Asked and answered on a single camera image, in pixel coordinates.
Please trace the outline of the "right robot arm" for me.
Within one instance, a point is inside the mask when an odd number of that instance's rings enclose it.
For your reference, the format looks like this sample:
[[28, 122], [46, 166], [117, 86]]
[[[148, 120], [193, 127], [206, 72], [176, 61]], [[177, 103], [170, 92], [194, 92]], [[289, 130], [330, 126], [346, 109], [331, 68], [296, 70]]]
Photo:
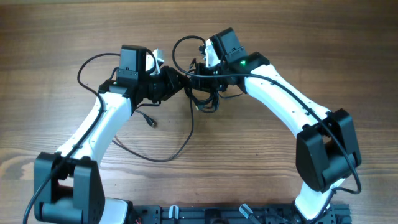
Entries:
[[198, 110], [217, 110], [221, 92], [236, 85], [268, 107], [296, 140], [295, 165], [303, 184], [290, 205], [269, 205], [262, 215], [246, 204], [242, 216], [252, 223], [350, 223], [349, 206], [331, 202], [348, 177], [358, 177], [361, 164], [351, 115], [330, 111], [285, 81], [259, 52], [247, 53], [233, 29], [203, 39], [203, 62], [192, 62], [188, 75], [193, 89], [207, 91]]

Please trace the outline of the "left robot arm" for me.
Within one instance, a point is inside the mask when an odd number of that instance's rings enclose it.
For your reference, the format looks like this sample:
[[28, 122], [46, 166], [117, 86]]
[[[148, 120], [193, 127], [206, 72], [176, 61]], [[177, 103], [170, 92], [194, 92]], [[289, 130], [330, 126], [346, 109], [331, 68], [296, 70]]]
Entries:
[[119, 66], [98, 90], [96, 103], [80, 127], [54, 153], [34, 162], [34, 194], [25, 210], [47, 223], [145, 223], [141, 209], [104, 194], [99, 165], [117, 132], [143, 99], [157, 106], [190, 84], [176, 69], [161, 66], [158, 51], [123, 45]]

